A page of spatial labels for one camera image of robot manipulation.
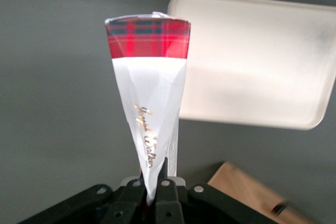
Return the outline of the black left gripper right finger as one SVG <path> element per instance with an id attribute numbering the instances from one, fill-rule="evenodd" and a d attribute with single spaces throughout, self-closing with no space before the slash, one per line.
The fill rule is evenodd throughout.
<path id="1" fill-rule="evenodd" d="M 184 188 L 184 179 L 168 176 L 168 158 L 166 157 L 158 175 L 154 206 L 155 223 L 184 223 L 178 195 L 179 188 Z"/>

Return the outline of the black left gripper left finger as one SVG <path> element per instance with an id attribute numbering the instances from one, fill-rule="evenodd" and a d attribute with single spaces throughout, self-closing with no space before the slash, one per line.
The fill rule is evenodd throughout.
<path id="1" fill-rule="evenodd" d="M 123 179 L 101 223 L 143 223 L 146 188 L 142 171 Z"/>

